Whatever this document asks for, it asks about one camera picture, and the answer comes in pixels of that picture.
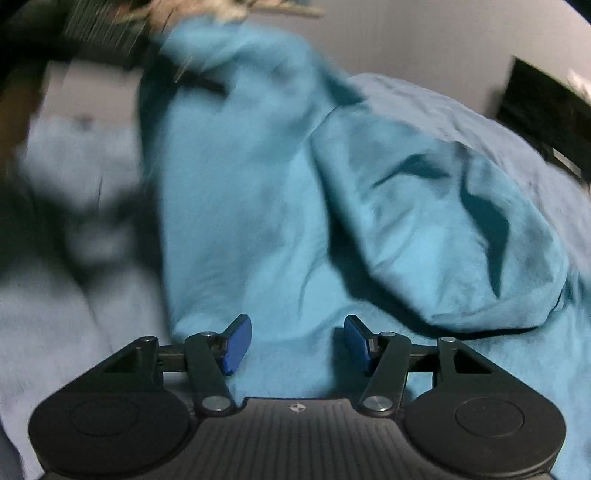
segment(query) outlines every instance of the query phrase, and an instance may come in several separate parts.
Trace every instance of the bed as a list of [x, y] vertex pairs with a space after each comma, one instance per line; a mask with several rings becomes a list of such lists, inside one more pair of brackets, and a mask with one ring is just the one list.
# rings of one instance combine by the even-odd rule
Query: bed
[[[510, 130], [445, 96], [374, 74], [350, 81], [378, 115], [492, 160], [556, 230], [571, 264], [591, 273], [591, 202], [572, 176]], [[0, 199], [1, 229], [11, 233], [0, 248], [2, 480], [43, 473], [27, 436], [27, 419], [42, 399], [139, 336], [170, 341], [137, 126], [38, 120], [20, 170], [18, 188]], [[581, 368], [588, 375], [589, 365]], [[189, 401], [182, 376], [167, 383]], [[569, 476], [588, 468], [590, 455], [590, 443], [568, 443], [556, 475], [591, 478], [590, 470]]]

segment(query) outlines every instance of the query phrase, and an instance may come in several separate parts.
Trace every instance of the round black pad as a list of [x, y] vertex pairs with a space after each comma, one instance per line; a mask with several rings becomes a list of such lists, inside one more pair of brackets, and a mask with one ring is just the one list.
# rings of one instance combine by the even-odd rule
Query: round black pad
[[45, 470], [72, 477], [125, 476], [176, 454], [189, 412], [166, 391], [57, 393], [41, 403], [29, 437]]
[[549, 471], [564, 442], [564, 418], [536, 393], [431, 390], [405, 409], [406, 433], [423, 454], [471, 478]]
[[456, 421], [479, 437], [505, 437], [523, 426], [523, 414], [512, 403], [495, 398], [474, 398], [456, 410]]

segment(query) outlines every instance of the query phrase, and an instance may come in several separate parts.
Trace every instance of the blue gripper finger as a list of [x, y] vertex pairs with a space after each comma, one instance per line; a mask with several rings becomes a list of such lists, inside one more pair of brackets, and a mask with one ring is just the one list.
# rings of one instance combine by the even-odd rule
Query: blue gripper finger
[[248, 315], [239, 315], [224, 330], [221, 337], [225, 340], [226, 351], [220, 363], [224, 375], [232, 375], [244, 358], [252, 340], [252, 322]]
[[345, 343], [355, 364], [371, 375], [374, 372], [376, 357], [379, 356], [378, 338], [357, 315], [345, 318]]

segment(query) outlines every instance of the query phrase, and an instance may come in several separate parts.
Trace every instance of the light blue blanket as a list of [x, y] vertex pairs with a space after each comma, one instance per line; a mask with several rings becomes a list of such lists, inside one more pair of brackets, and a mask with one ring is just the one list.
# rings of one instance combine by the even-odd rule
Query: light blue blanket
[[590, 284], [500, 168], [374, 115], [297, 37], [194, 20], [162, 53], [225, 88], [175, 83], [160, 61], [140, 92], [177, 340], [247, 313], [234, 394], [322, 397], [366, 381], [347, 314], [416, 343], [502, 330], [470, 344], [561, 408], [554, 473], [591, 478]]

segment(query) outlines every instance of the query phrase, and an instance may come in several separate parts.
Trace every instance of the ribbed black surface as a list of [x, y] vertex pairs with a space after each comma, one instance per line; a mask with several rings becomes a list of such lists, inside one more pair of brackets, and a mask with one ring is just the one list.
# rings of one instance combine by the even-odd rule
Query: ribbed black surface
[[[251, 399], [206, 420], [168, 465], [137, 480], [459, 480], [424, 460], [390, 420], [348, 400]], [[542, 476], [538, 480], [549, 479]], [[59, 480], [49, 476], [47, 480]]]

